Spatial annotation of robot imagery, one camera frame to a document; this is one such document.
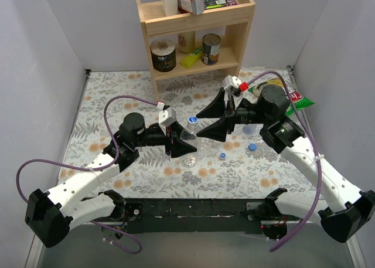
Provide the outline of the crushed clear bottle blue-white cap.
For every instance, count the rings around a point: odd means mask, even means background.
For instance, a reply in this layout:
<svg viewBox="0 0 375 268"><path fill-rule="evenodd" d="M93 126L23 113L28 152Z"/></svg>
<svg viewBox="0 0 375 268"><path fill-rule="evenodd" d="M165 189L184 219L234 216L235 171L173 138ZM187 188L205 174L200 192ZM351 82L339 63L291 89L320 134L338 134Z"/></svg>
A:
<svg viewBox="0 0 375 268"><path fill-rule="evenodd" d="M187 120L187 125L183 129L180 135L180 139L191 146L195 147L197 150L195 152L188 153L181 157L181 164L186 168L192 168L196 165L198 161L199 151L201 147L201 138L196 136L199 131L198 122L196 124L191 124Z"/></svg>

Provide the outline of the clear bottle with blue cap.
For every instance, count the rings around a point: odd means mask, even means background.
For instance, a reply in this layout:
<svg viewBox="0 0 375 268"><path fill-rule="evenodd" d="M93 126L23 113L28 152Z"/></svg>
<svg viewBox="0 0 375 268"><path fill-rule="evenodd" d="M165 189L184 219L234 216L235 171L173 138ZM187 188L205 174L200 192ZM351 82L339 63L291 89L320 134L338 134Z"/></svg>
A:
<svg viewBox="0 0 375 268"><path fill-rule="evenodd" d="M243 133L250 135L256 132L257 125L256 124L247 124L243 127Z"/></svg>

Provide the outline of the white blue small bottle cap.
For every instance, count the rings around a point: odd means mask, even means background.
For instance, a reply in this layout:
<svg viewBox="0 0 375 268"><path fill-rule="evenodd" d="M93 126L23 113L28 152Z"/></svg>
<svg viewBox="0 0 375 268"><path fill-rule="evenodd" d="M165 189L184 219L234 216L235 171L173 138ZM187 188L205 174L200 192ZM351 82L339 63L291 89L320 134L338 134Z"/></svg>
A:
<svg viewBox="0 0 375 268"><path fill-rule="evenodd" d="M196 117L189 117L188 122L191 124L196 124L198 122L198 119Z"/></svg>

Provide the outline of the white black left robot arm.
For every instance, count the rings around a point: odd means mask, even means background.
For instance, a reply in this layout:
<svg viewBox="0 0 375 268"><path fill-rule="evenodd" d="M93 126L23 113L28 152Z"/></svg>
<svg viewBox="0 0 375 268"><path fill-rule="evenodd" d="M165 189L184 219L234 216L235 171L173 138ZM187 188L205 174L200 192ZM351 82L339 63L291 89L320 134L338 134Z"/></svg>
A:
<svg viewBox="0 0 375 268"><path fill-rule="evenodd" d="M166 155L179 158L197 151L180 139L183 130L171 108L159 112L159 122L146 127L144 117L129 113L114 139L89 165L59 186L29 195L25 222L46 247L60 243L75 227L97 218L113 221L125 214L125 199L113 190L95 198L86 195L117 176L139 157L138 147L163 146Z"/></svg>

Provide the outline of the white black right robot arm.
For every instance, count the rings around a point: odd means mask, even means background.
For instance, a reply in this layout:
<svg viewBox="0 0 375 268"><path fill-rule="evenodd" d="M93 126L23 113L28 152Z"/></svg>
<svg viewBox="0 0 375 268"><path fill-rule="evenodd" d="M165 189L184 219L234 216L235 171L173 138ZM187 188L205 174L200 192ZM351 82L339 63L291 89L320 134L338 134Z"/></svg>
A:
<svg viewBox="0 0 375 268"><path fill-rule="evenodd" d="M233 95L225 93L220 89L215 99L197 114L197 118L216 119L199 131L198 137L224 142L237 124L261 124L263 141L316 186L317 199L312 202L290 199L285 188L278 188L247 212L261 220L276 220L283 215L301 218L301 223L280 240L280 245L308 220L320 224L332 239L345 243L371 219L374 191L362 191L338 173L322 154L315 154L307 133L285 114L289 100L284 89L268 84L254 104L241 99L236 105Z"/></svg>

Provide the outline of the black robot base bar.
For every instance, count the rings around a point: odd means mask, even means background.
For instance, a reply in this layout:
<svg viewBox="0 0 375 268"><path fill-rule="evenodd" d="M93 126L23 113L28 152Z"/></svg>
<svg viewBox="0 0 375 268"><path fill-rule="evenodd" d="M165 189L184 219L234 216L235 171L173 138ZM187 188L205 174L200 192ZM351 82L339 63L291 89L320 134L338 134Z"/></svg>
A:
<svg viewBox="0 0 375 268"><path fill-rule="evenodd" d="M271 237L277 238L277 232L284 236L287 224L298 221L298 218L274 210L258 210L263 202L263 199L129 198L125 212L118 220L102 217L95 221L123 225L132 235L188 232L262 234L275 225Z"/></svg>

